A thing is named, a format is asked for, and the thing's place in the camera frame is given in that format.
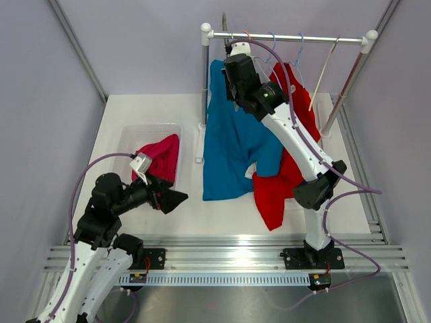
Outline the magenta t shirt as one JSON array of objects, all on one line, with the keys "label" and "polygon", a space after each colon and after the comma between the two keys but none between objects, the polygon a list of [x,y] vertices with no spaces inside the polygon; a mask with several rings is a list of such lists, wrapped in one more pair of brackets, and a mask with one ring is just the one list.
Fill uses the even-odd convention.
[{"label": "magenta t shirt", "polygon": [[151,143],[138,149],[135,153],[143,153],[152,159],[148,172],[158,178],[175,183],[180,140],[172,134],[157,143]]}]

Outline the blue t shirt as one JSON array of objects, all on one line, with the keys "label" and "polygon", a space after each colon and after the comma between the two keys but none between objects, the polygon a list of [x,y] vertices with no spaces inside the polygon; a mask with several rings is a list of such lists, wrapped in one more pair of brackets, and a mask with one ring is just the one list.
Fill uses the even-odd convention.
[{"label": "blue t shirt", "polygon": [[283,146],[273,133],[256,118],[235,110],[226,98],[224,64],[210,65],[211,99],[207,108],[204,144],[203,200],[221,201],[238,198],[253,191],[253,180],[246,177],[255,164],[256,173],[271,177],[279,173]]}]

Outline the grey hanger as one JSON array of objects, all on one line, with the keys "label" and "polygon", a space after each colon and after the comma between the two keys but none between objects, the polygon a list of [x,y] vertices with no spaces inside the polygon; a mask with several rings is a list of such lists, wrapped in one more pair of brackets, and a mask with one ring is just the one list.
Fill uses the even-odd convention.
[{"label": "grey hanger", "polygon": [[[225,11],[222,12],[222,31],[228,32],[228,22],[227,22],[227,16]],[[230,55],[230,51],[231,51],[231,47],[229,46],[229,43],[230,43],[230,40],[228,38],[225,38],[224,49],[227,57]]]}]

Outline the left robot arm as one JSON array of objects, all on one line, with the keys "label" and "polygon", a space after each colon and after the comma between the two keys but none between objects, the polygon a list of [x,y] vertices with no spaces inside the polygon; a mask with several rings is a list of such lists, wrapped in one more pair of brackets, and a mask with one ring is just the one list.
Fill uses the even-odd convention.
[{"label": "left robot arm", "polygon": [[120,276],[147,261],[143,241],[119,233],[120,216],[146,203],[164,214],[172,212],[189,197],[172,186],[155,176],[130,184],[112,172],[99,176],[71,238],[59,284],[33,322],[93,322]]}]

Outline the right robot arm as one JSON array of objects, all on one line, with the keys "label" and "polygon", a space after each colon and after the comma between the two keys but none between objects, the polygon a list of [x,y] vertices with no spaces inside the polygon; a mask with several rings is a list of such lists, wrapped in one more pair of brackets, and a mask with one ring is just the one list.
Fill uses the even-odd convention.
[{"label": "right robot arm", "polygon": [[322,266],[334,248],[324,231],[323,213],[333,197],[339,175],[347,170],[346,164],[341,160],[333,161],[320,149],[296,117],[291,99],[274,82],[261,83],[248,55],[225,59],[224,73],[230,99],[262,122],[296,162],[304,179],[293,190],[296,202],[304,209],[306,221],[304,258],[312,267]]}]

